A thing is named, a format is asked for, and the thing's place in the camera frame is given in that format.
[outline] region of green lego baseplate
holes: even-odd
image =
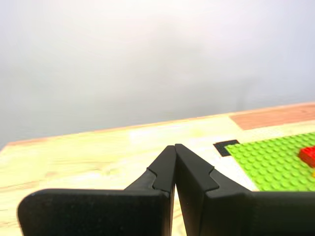
[[[315,168],[298,154],[315,146],[315,132],[228,145],[226,149],[261,191],[315,191]]]

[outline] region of light wood surface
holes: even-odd
[[[44,188],[124,189],[167,145],[175,143],[184,144],[223,174],[255,190],[234,159],[220,158],[213,143],[314,132],[315,115],[306,111],[305,120],[300,112],[314,106],[299,104],[9,143],[0,153],[0,236],[22,235],[16,209],[28,194]],[[279,109],[282,113],[287,109],[290,115],[275,119],[276,123],[262,119],[261,128],[241,128],[246,119],[257,124],[252,120],[255,114],[279,117]],[[172,232],[173,236],[186,235],[177,194]]]

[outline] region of white wall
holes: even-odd
[[[0,2],[0,143],[315,98],[314,0]]]

